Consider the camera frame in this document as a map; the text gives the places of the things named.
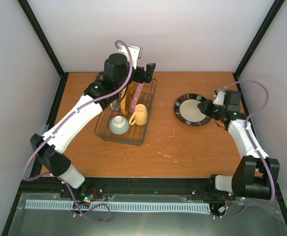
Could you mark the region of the black bottom plate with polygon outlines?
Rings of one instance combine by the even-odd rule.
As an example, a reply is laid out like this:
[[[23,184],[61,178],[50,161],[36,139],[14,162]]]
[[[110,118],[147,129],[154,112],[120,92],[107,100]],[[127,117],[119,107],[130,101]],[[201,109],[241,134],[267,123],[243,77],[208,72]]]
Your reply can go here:
[[[174,103],[174,114],[183,124],[189,126],[203,126],[211,121],[211,118],[204,115],[198,108],[198,104],[204,102],[205,97],[188,93],[180,96]]]

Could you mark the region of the pink polka dot plate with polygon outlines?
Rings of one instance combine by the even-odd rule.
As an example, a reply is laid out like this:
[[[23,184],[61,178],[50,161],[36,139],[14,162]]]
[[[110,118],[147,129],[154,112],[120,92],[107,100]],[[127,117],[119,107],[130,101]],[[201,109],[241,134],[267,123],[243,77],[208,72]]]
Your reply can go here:
[[[133,96],[133,99],[132,99],[132,102],[131,102],[131,105],[130,105],[130,113],[131,114],[135,110],[135,107],[137,105],[137,102],[139,100],[139,97],[140,97],[140,94],[142,92],[143,87],[144,87],[144,83],[138,84],[137,87],[136,87],[136,90],[135,90],[135,93],[134,93],[134,96]]]

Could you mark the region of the yellow scalloped plate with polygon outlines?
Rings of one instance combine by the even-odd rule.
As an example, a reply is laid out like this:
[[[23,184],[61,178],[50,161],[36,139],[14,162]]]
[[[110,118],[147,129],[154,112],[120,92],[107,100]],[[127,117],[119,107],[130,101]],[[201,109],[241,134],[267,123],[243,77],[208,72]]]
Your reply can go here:
[[[125,116],[128,116],[130,112],[130,105],[133,99],[133,94],[134,94],[134,83],[131,82],[131,84],[128,87],[122,90],[122,100],[120,110]]]

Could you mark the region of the white blue striped plate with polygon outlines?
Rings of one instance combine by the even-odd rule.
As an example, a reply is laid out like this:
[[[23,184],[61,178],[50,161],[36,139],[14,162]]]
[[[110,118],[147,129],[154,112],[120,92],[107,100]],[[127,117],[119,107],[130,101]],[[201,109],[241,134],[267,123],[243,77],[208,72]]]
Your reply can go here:
[[[116,100],[114,100],[111,104],[110,107],[113,111],[118,112],[120,110],[121,107],[121,100],[122,100],[122,92],[120,92],[118,94],[118,98]]]

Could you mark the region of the yellow ceramic mug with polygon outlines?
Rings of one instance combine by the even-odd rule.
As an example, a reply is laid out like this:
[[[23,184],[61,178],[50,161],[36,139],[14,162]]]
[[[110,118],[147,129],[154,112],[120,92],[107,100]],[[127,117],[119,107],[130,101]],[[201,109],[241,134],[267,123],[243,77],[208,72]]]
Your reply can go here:
[[[129,119],[129,125],[145,125],[147,123],[148,111],[145,105],[138,104]]]

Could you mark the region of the light green ceramic bowl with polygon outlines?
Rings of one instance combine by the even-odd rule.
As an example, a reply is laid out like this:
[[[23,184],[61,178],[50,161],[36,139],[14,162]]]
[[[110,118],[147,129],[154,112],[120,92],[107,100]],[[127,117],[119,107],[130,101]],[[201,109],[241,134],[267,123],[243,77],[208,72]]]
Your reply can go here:
[[[124,116],[114,116],[109,123],[109,129],[112,133],[121,135],[129,130],[128,119]]]

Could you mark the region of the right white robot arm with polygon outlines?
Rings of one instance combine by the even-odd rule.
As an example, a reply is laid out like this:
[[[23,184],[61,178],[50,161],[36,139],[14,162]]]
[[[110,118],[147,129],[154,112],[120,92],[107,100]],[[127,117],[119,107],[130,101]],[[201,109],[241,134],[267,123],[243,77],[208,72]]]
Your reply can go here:
[[[215,121],[221,121],[232,136],[241,161],[232,176],[215,175],[214,188],[236,197],[263,199],[275,198],[275,183],[279,174],[278,160],[269,158],[253,134],[248,116],[241,112],[241,92],[219,91],[214,100],[198,104],[199,110]]]

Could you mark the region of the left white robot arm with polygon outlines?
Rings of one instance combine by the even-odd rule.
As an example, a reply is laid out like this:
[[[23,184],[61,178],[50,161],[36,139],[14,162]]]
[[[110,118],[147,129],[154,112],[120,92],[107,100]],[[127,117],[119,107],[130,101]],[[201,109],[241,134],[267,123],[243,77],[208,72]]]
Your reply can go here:
[[[85,177],[68,159],[64,152],[75,136],[97,115],[102,113],[120,91],[132,82],[149,83],[156,64],[138,67],[126,55],[114,53],[104,62],[99,72],[80,97],[77,104],[50,130],[43,135],[34,134],[30,143],[34,157],[55,177],[71,186],[71,192],[78,198],[88,194]]]

